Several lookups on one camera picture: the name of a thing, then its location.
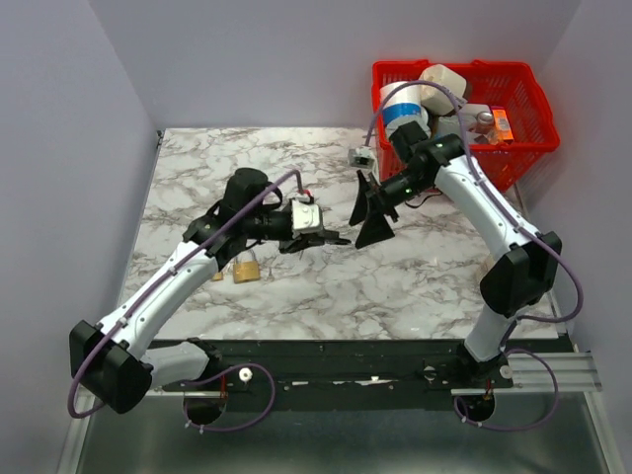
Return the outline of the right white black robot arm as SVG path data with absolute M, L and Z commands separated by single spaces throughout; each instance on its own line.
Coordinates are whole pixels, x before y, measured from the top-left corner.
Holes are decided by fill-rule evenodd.
M 523 220 L 492 185 L 473 158 L 467 158 L 456 134 L 430 138 L 418 118 L 397 118 L 389 140 L 404 169 L 378 182 L 359 176 L 350 217 L 359 226 L 361 249 L 393 237 L 396 207 L 430 188 L 441 191 L 460 209 L 483 238 L 494 259 L 480 281 L 484 304 L 454 363 L 456 379 L 474 387 L 490 375 L 511 327 L 525 308 L 540 301 L 553 285 L 562 242 L 555 232 L 543 234 Z

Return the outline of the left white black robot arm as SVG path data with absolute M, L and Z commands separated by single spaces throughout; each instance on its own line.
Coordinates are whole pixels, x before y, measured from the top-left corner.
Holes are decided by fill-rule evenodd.
M 194 219 L 167 262 L 132 297 L 98 323 L 80 321 L 69 334 L 72 382 L 67 410 L 75 418 L 79 387 L 119 414 L 134 408 L 154 388 L 176 382 L 211 388 L 219 375 L 217 356 L 198 341 L 154 349 L 161 328 L 204 283 L 242 253 L 276 242 L 283 254 L 323 245 L 348 245 L 325 228 L 323 211 L 300 189 L 290 200 L 280 185 L 257 169 L 239 168 L 228 179 L 222 199 Z

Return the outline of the large brass padlock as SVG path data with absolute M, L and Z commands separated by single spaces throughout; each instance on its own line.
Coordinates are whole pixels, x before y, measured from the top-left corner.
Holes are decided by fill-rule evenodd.
M 232 266 L 233 282 L 236 284 L 253 282 L 261 279 L 261 267 L 253 249 L 237 255 Z

